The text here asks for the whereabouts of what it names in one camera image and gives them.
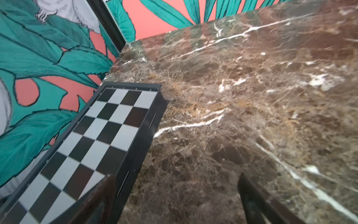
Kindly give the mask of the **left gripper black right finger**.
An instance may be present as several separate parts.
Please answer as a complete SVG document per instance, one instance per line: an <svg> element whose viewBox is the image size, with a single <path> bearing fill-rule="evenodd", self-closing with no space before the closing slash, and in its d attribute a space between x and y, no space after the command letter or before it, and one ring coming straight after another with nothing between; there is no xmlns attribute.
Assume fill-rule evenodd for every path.
<svg viewBox="0 0 358 224"><path fill-rule="evenodd" d="M238 191L248 224L303 224L304 221L276 200L263 187L240 174Z"/></svg>

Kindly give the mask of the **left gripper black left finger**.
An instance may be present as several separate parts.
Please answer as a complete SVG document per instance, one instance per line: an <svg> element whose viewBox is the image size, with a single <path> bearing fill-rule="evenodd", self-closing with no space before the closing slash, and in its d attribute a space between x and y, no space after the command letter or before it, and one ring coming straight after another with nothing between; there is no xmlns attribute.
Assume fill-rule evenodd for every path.
<svg viewBox="0 0 358 224"><path fill-rule="evenodd" d="M99 217L100 224L107 224L112 212L112 206L115 199L116 178L114 175L106 175L95 187L95 189L86 198L81 209L68 222L68 224L85 224L97 207L101 204L104 207Z"/></svg>

